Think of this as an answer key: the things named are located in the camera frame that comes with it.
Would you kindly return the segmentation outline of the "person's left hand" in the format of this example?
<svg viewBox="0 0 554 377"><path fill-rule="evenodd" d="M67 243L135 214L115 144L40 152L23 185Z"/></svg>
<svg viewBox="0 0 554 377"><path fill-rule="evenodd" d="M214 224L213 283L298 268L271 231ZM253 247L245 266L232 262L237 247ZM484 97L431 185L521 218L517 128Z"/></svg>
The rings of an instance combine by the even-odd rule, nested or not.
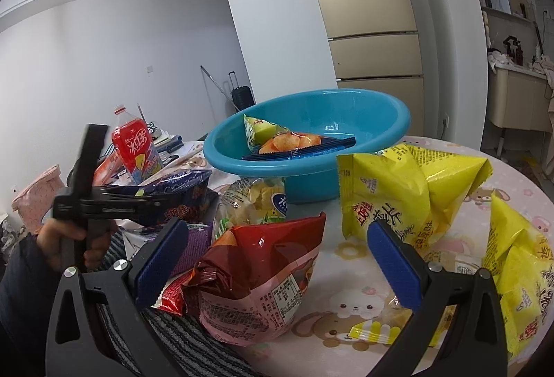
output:
<svg viewBox="0 0 554 377"><path fill-rule="evenodd" d="M113 233L117 230L113 220L101 221L106 232L90 242L89 248L83 253L83 262L87 269L97 268L110 247ZM46 262L56 272L62 270L61 246L63 239L73 241L86 240L87 232L70 221L50 218L43 225L36 237L38 248L43 253Z"/></svg>

